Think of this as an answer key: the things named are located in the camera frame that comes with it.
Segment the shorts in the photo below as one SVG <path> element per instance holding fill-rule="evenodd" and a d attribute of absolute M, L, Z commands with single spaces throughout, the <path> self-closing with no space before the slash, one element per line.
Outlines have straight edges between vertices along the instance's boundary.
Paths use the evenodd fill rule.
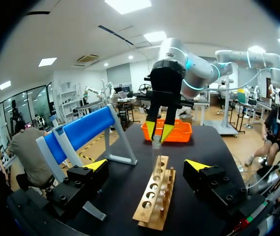
<path fill-rule="evenodd" d="M 268 135 L 267 140 L 271 141 L 272 144 L 278 144 L 279 145 L 279 150 L 280 150 L 280 141 L 276 139 L 275 136 L 273 135 Z"/>

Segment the wooden test tube rack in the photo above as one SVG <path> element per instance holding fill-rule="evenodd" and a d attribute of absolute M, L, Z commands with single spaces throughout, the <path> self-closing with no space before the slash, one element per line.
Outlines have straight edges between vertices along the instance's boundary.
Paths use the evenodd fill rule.
<path fill-rule="evenodd" d="M 176 171 L 166 169 L 168 156 L 161 157 L 160 178 L 154 177 L 152 173 L 144 194 L 133 216 L 138 220 L 139 226 L 163 230 L 171 196 L 174 188 Z"/>

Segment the gray t-shirt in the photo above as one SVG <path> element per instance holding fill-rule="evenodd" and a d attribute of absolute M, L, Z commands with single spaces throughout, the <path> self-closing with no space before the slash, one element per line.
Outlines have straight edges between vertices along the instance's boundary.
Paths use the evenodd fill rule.
<path fill-rule="evenodd" d="M 16 154 L 20 159 L 28 180 L 35 186 L 42 186 L 52 176 L 52 172 L 47 165 L 36 139 L 44 136 L 43 130 L 28 128 L 13 136 L 8 150 Z"/>

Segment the yellow triangle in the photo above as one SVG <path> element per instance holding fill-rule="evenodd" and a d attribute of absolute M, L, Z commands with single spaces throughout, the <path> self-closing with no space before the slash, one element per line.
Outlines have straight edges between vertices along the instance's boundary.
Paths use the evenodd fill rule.
<path fill-rule="evenodd" d="M 185 161 L 187 161 L 192 167 L 194 167 L 198 172 L 199 170 L 203 169 L 204 167 L 208 167 L 210 168 L 211 166 L 207 166 L 207 165 L 203 165 L 201 163 L 195 162 L 195 161 L 191 161 L 186 159 Z"/>
<path fill-rule="evenodd" d="M 92 169 L 93 172 L 96 171 L 104 162 L 106 162 L 107 160 L 101 160 L 101 161 L 97 161 L 97 162 L 93 162 L 91 164 L 87 164 L 84 167 L 88 167 L 89 169 Z"/>
<path fill-rule="evenodd" d="M 153 121 L 146 121 L 146 127 L 148 128 L 150 140 L 152 140 L 152 134 L 154 131 L 155 122 Z"/>
<path fill-rule="evenodd" d="M 171 133 L 173 128 L 174 128 L 174 125 L 164 124 L 161 143 L 164 142 L 164 140 L 168 137 L 168 135 Z"/>

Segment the man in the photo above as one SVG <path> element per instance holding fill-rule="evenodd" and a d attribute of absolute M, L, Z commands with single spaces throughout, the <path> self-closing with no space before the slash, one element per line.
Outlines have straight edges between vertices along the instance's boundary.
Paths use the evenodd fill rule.
<path fill-rule="evenodd" d="M 280 106 L 275 107 L 269 113 L 262 125 L 262 140 L 264 145 L 258 149 L 246 162 L 250 166 L 258 156 L 268 155 L 268 166 L 272 166 L 277 152 L 280 150 Z"/>
<path fill-rule="evenodd" d="M 8 155 L 16 154 L 25 169 L 25 174 L 16 177 L 19 187 L 27 191 L 30 185 L 36 187 L 44 185 L 52 176 L 52 172 L 44 160 L 36 139 L 46 136 L 47 132 L 33 127 L 26 129 L 25 124 L 18 121 L 15 133 L 6 152 Z"/>

